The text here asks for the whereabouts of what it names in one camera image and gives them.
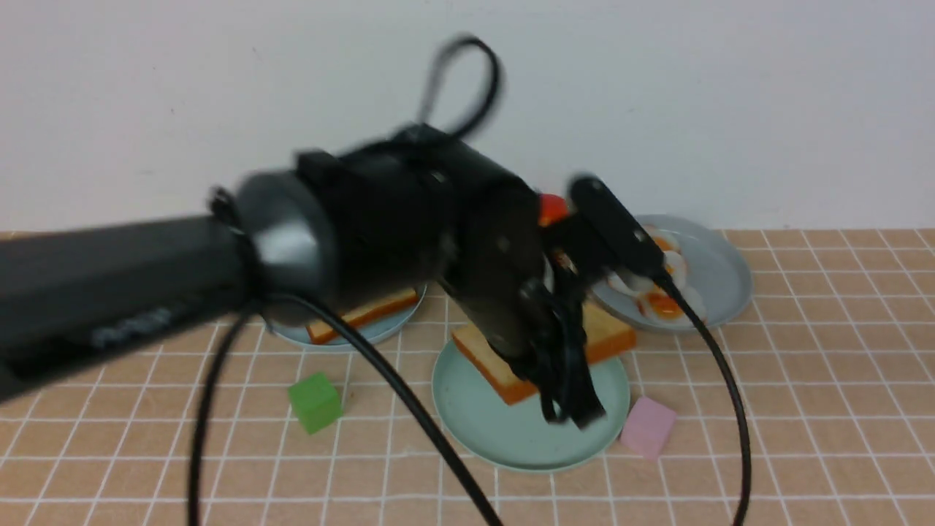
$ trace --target toast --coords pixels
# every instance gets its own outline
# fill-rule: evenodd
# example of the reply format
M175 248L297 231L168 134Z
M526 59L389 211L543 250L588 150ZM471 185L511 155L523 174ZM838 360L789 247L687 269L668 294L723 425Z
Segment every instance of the toast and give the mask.
M636 331L593 302L584 304L583 317L588 342L584 355L588 364L611 358L636 345ZM520 380L513 374L507 362L490 348L477 327L468 325L454 330L452 339L461 354L474 364L507 405L514 405L538 392L532 383Z
M414 288L407 288L380 300L357 307L341 317L351 327L360 328L389 314L398 313L418 302L419 293ZM306 330L309 332L309 339L316 345L328 343L338 337L335 330L321 320L306 326Z

